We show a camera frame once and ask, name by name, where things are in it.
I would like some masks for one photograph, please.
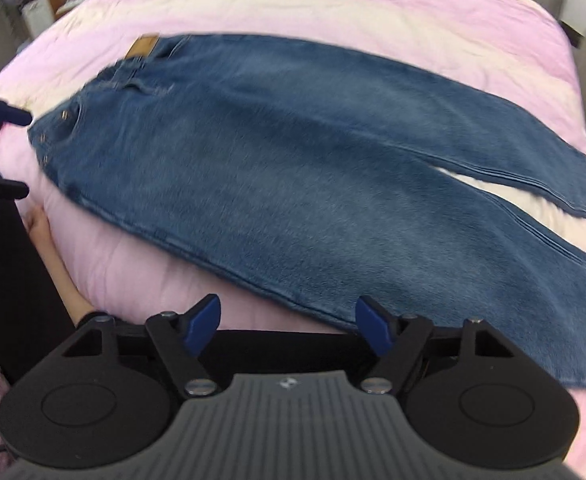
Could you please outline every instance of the blue denim jeans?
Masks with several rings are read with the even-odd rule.
[[[76,203],[263,296],[341,328],[362,294],[479,316],[586,387],[586,253],[435,168],[586,218],[586,157],[508,101],[334,46],[183,36],[30,138]]]

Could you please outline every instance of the pink comforter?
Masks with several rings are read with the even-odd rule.
[[[275,34],[401,60],[521,105],[586,153],[570,47],[553,18],[529,0],[87,0],[0,74],[0,95],[39,116],[153,32]],[[80,210],[40,172],[24,129],[3,129],[0,171],[30,185],[22,212],[44,204],[73,280],[97,308],[142,321],[216,292],[222,328],[331,330]],[[460,179],[510,200],[586,251],[585,220],[521,190]],[[567,463],[586,478],[586,391],[572,393],[582,424]]]

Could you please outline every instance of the belt loop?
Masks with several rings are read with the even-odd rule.
[[[180,50],[180,48],[182,47],[182,45],[184,45],[185,43],[187,43],[190,39],[191,39],[191,34],[187,34],[180,41],[178,41],[175,44],[175,46],[171,49],[171,52],[169,52],[169,55],[167,56],[167,59],[170,59],[171,57],[173,57],[173,54],[175,54],[176,52],[178,52]]]
[[[155,58],[155,56],[157,56],[158,52],[162,52],[161,47],[164,44],[164,41],[166,40],[167,38],[163,38],[162,36],[158,37],[153,48],[151,49],[151,52],[148,53],[147,59],[152,60],[153,58]]]
[[[114,83],[126,83],[138,70],[144,67],[144,64],[145,59],[141,57],[121,60],[113,73],[111,81]]]

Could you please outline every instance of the logo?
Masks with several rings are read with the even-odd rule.
[[[278,384],[285,390],[291,391],[299,384],[299,381],[297,379],[294,379],[293,377],[286,377],[282,379]]]

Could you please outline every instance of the jeans seam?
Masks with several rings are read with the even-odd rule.
[[[100,83],[94,85],[93,87],[91,87],[89,89],[86,89],[86,91],[91,91],[91,90],[121,91],[127,85],[129,85],[134,79],[135,78],[133,76],[131,76],[131,78],[129,78],[126,81],[103,81],[103,82],[100,82]],[[175,87],[175,83],[173,83],[171,86],[168,86],[167,88],[153,88],[153,87],[148,87],[148,86],[144,85],[142,82],[140,82],[139,79],[137,79],[136,82],[137,82],[136,86],[140,89],[140,91],[142,93],[145,93],[148,95],[155,95],[158,97],[164,97],[171,90],[173,90],[173,88]]]
[[[51,147],[51,143],[49,141],[49,137],[44,136],[42,137],[42,131],[46,128],[46,124],[43,124],[43,121],[36,121],[33,126],[28,129],[28,137],[29,141],[33,144],[33,142],[37,142],[40,146],[48,150]]]
[[[135,77],[135,74],[138,73],[138,70],[140,70],[140,68],[142,66],[145,65],[145,61],[142,58],[133,58],[132,60],[137,60],[138,65],[135,68],[129,68],[128,71],[131,72],[129,73],[126,78],[119,78],[118,75],[121,74],[123,72],[123,68],[125,66],[124,63],[121,63],[120,66],[118,68],[115,69],[115,72],[113,72],[113,75],[111,76],[110,79],[110,83],[120,83],[122,82],[121,79],[124,79],[124,83],[126,83],[126,81],[130,81],[131,79],[133,79],[133,77]]]
[[[586,260],[584,258],[579,256],[578,254],[575,254],[570,249],[563,247],[561,244],[557,243],[555,240],[553,240],[547,234],[541,232],[540,229],[538,229],[536,226],[534,226],[531,222],[528,222],[525,218],[522,218],[516,212],[514,212],[511,209],[509,209],[508,207],[506,207],[502,203],[502,201],[504,199],[499,198],[499,197],[495,196],[493,193],[491,193],[489,191],[485,191],[483,189],[477,189],[476,187],[473,187],[473,189],[476,190],[477,192],[483,194],[486,198],[488,198],[493,203],[498,205],[501,209],[506,211],[506,213],[508,213],[508,215],[511,216],[516,222],[518,222],[524,229],[529,231],[532,235],[537,237],[541,242],[545,243],[552,250],[554,250],[557,253],[560,253],[562,256],[564,256],[566,258],[569,258],[569,259],[575,261],[577,264],[580,264],[580,266],[586,267]]]
[[[164,40],[164,38],[162,36],[158,36],[157,37],[157,41],[155,42],[155,44],[153,45],[153,48],[148,53],[148,56],[147,57],[150,57],[151,59],[153,59],[153,53],[155,52],[155,50],[157,49],[157,46],[160,44],[160,42],[162,40]]]
[[[465,162],[458,162],[458,161],[455,161],[455,160],[450,160],[449,158],[446,158],[444,156],[433,155],[431,153],[423,152],[421,150],[416,150],[416,149],[413,149],[413,148],[406,148],[405,146],[399,146],[399,148],[401,148],[403,150],[406,150],[408,152],[421,153],[422,155],[426,155],[426,156],[429,156],[431,158],[435,158],[437,160],[445,160],[446,162],[448,162],[450,164],[453,164],[455,166],[460,166],[462,168],[466,168],[467,170],[474,171],[476,173],[481,173],[481,174],[485,174],[485,175],[489,175],[489,176],[502,177],[502,178],[506,178],[508,180],[513,180],[515,182],[520,182],[521,184],[529,184],[531,186],[538,187],[540,189],[543,189],[544,191],[546,191],[550,195],[556,197],[561,202],[564,202],[571,209],[574,209],[575,211],[582,211],[582,212],[585,212],[586,213],[586,208],[585,207],[578,207],[578,206],[574,205],[565,196],[563,196],[562,194],[554,191],[553,189],[550,189],[543,182],[540,182],[538,180],[535,180],[534,178],[528,178],[528,177],[522,176],[522,175],[520,175],[518,173],[512,173],[510,171],[488,170],[486,168],[481,168],[479,166],[474,166],[473,164],[467,164]]]

